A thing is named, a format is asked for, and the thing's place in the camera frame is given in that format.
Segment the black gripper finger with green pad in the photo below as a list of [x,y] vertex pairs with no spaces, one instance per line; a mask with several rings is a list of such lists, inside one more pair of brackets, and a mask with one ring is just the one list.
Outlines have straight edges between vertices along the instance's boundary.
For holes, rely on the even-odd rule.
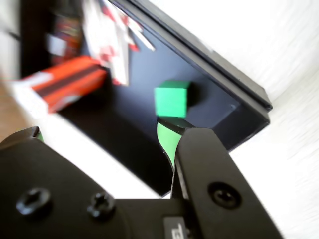
[[190,211],[186,224],[194,239],[280,239],[281,233],[227,149],[210,128],[160,117],[157,124],[180,140],[174,179]]
[[0,145],[3,239],[124,239],[102,187],[27,129]]

